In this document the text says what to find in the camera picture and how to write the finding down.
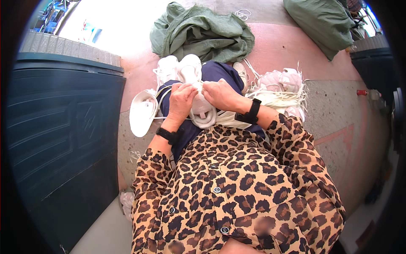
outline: green bag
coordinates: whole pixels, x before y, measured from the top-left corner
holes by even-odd
[[[355,26],[355,22],[348,12],[347,0],[339,1],[283,0],[287,12],[329,61],[340,50],[352,45],[350,28]]]
[[[197,5],[186,10],[177,2],[168,4],[149,38],[152,52],[160,57],[174,55],[180,61],[195,54],[202,62],[222,63],[242,61],[255,41],[248,25],[233,13],[220,15]]]

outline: red object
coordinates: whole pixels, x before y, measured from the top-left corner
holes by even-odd
[[[357,91],[356,91],[356,94],[357,94],[357,95],[364,95],[364,96],[367,96],[368,92],[367,92],[366,90],[357,90]]]

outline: blue door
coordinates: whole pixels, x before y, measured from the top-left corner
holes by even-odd
[[[21,199],[56,253],[72,250],[118,195],[122,75],[122,68],[69,56],[18,56],[8,152]]]

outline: black wrist strap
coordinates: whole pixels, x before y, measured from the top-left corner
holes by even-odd
[[[178,140],[182,136],[183,132],[184,132],[183,129],[178,129],[177,132],[169,132],[169,131],[165,130],[164,128],[159,127],[156,130],[155,134],[160,135],[164,139],[168,140],[169,145],[173,145],[178,142]]]
[[[259,99],[253,99],[253,104],[251,106],[250,112],[245,114],[235,113],[234,119],[240,122],[256,125],[258,118],[257,114],[259,111],[259,106],[261,106],[261,102]]]

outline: tiled wall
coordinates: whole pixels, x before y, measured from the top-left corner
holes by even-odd
[[[19,52],[74,56],[120,67],[120,57],[107,51],[47,33],[28,32]]]

